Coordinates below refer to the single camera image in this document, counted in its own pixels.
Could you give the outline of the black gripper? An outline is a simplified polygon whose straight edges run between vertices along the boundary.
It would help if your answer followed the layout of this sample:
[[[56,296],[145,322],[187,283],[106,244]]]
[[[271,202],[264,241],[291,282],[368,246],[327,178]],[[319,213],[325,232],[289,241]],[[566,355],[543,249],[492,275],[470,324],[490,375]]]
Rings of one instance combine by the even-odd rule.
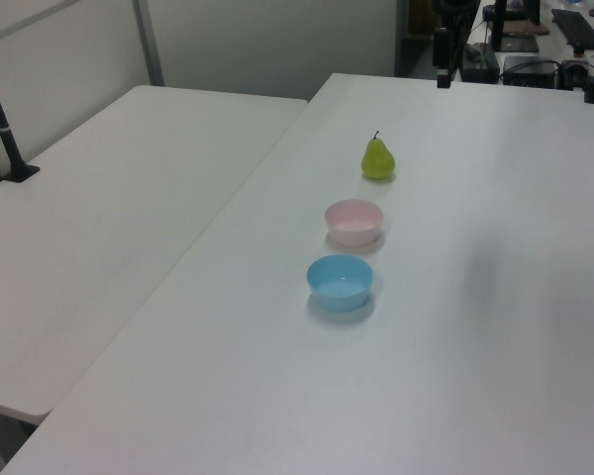
[[[433,66],[435,68],[449,68],[449,29],[438,28],[433,36]],[[450,88],[450,73],[448,69],[437,71],[437,87]]]

